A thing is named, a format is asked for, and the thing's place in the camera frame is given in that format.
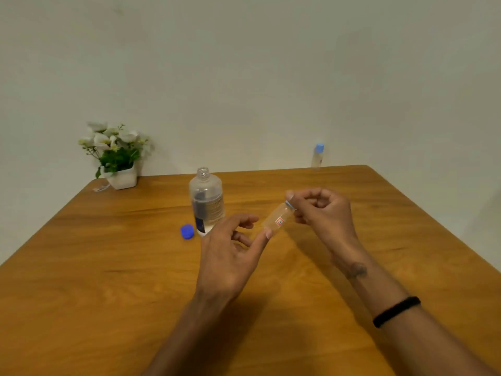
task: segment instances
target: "wooden table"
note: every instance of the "wooden table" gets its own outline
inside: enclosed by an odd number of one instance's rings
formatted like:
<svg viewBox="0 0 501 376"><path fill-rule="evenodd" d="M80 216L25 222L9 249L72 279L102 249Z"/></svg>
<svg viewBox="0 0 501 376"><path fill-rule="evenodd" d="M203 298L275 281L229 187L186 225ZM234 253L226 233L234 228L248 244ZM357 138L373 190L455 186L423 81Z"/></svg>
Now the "wooden table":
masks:
<svg viewBox="0 0 501 376"><path fill-rule="evenodd" d="M218 174L227 214L264 219L285 189L352 200L361 241L447 328L501 369L501 275L366 166ZM89 183L0 267L1 375L137 375L191 298L192 175ZM407 374L308 227L289 222L185 374Z"/></svg>

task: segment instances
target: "bottle mouth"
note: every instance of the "bottle mouth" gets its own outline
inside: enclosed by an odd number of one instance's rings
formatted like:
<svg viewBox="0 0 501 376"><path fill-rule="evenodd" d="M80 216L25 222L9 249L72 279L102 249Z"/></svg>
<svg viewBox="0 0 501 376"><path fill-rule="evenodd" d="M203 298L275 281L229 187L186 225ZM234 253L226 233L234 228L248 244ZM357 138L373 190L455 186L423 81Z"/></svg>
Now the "bottle mouth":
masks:
<svg viewBox="0 0 501 376"><path fill-rule="evenodd" d="M208 167L199 167L196 171L196 176L200 179L207 179L210 177L210 171Z"/></svg>

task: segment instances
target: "hand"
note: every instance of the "hand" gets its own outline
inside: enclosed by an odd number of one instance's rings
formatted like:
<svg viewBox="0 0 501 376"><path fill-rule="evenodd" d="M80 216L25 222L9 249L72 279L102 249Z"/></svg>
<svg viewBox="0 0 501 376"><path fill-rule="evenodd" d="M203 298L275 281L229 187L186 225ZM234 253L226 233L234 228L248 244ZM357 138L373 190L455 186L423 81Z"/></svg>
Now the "hand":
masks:
<svg viewBox="0 0 501 376"><path fill-rule="evenodd" d="M295 220L308 224L333 255L336 265L350 262L354 248L361 248L351 215L350 201L329 189L286 191L296 208Z"/></svg>
<svg viewBox="0 0 501 376"><path fill-rule="evenodd" d="M238 297L258 265L261 253L273 232L267 228L259 232L252 241L235 229L239 226L251 229L258 219L253 214L228 216L219 221L202 239L196 299L210 300L224 308Z"/></svg>

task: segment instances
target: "plain beige wall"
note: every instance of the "plain beige wall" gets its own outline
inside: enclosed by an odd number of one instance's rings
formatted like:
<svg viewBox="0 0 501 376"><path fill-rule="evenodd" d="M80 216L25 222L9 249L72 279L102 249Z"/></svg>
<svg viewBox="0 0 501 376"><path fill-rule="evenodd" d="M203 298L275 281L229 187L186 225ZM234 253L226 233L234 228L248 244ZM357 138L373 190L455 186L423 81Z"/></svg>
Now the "plain beige wall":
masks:
<svg viewBox="0 0 501 376"><path fill-rule="evenodd" d="M501 0L0 5L0 262L92 179L94 120L154 138L146 175L305 167L325 142L501 269Z"/></svg>

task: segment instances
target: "plastic bottle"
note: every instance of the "plastic bottle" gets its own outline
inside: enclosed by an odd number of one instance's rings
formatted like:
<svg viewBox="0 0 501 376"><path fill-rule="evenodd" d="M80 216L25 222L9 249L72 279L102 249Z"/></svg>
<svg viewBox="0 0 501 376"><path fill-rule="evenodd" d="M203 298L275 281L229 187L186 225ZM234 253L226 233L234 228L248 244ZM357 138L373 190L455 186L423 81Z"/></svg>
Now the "plastic bottle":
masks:
<svg viewBox="0 0 501 376"><path fill-rule="evenodd" d="M196 231L205 236L224 217L222 182L209 168L201 167L189 182L191 205L195 215Z"/></svg>
<svg viewBox="0 0 501 376"><path fill-rule="evenodd" d="M315 152L313 153L312 167L319 168L322 166L322 160L324 158L324 145L317 144L315 146Z"/></svg>
<svg viewBox="0 0 501 376"><path fill-rule="evenodd" d="M288 201L281 203L275 210L263 221L263 227L272 231L278 230L294 213L294 207Z"/></svg>

